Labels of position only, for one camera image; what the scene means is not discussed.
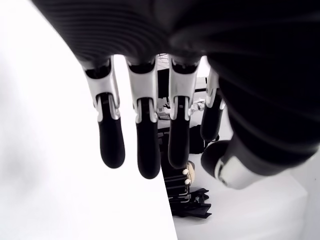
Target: metal bracket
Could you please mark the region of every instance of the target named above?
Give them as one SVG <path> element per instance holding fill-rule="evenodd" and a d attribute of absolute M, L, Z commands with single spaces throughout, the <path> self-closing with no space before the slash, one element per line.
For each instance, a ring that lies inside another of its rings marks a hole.
<path fill-rule="evenodd" d="M 206 85 L 206 98 L 205 104 L 208 108 L 212 108 L 214 105 L 217 89 L 219 88 L 219 75 L 215 70 L 210 68 L 208 82 Z"/>
<path fill-rule="evenodd" d="M 223 110 L 223 109 L 225 109 L 225 106 L 226 106 L 226 102 L 222 99 L 221 103 L 220 103 L 220 106 L 219 106 L 219 109 Z"/>
<path fill-rule="evenodd" d="M 175 120 L 177 118 L 178 111 L 178 96 L 185 98 L 185 120 L 190 120 L 191 106 L 193 104 L 193 98 L 196 87 L 197 71 L 199 62 L 195 63 L 196 69 L 192 73 L 182 74 L 174 70 L 175 64 L 172 56 L 169 55 L 169 103 L 170 103 L 170 118 Z"/>
<path fill-rule="evenodd" d="M 150 120 L 153 123 L 158 121 L 157 102 L 158 102 L 158 73 L 157 73 L 157 58 L 154 60 L 154 67 L 150 72 L 135 73 L 128 67 L 133 108 L 137 114 L 135 122 L 138 124 L 142 121 L 141 100 L 149 98 Z"/>
<path fill-rule="evenodd" d="M 103 119 L 102 114 L 102 106 L 101 106 L 101 100 L 98 97 L 99 94 L 103 93 L 109 93 L 109 106 L 110 106 L 110 113 L 111 117 L 114 120 L 117 120 L 120 118 L 119 113 L 119 106 L 120 106 L 120 98 L 119 98 L 119 92 L 118 92 L 118 86 L 117 86 L 117 80 L 115 75 L 115 69 L 114 69 L 114 57 L 110 57 L 109 64 L 111 64 L 111 70 L 109 74 L 105 77 L 94 79 L 89 77 L 87 74 L 86 80 L 89 85 L 91 97 L 93 100 L 93 105 L 95 109 L 98 111 L 98 121 L 101 122 Z"/>
<path fill-rule="evenodd" d="M 244 189 L 265 178 L 247 169 L 236 156 L 232 156 L 225 163 L 220 158 L 215 165 L 214 177 L 232 189 Z"/>

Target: robotic hand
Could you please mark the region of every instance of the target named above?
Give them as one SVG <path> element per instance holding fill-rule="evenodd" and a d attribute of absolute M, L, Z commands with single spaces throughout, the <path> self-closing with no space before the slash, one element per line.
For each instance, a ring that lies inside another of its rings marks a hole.
<path fill-rule="evenodd" d="M 210 145 L 204 169 L 242 189 L 298 166 L 320 142 L 320 4 L 289 0 L 33 0 L 86 75 L 104 163 L 125 159 L 113 55 L 126 57 L 141 174 L 160 170 L 157 54 L 169 54 L 168 157 L 189 154 L 190 107 L 201 56 L 211 65 L 201 135 L 213 140 L 227 105 L 233 137 Z"/>

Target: white table surface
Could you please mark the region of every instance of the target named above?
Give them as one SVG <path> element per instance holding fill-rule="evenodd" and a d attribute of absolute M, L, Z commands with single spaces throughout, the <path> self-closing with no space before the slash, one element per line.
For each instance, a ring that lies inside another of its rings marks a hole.
<path fill-rule="evenodd" d="M 162 173 L 138 171 L 124 58 L 114 59 L 126 158 L 109 169 L 85 75 L 61 37 L 27 0 L 0 1 L 0 36 L 0 239 L 176 240 Z"/>

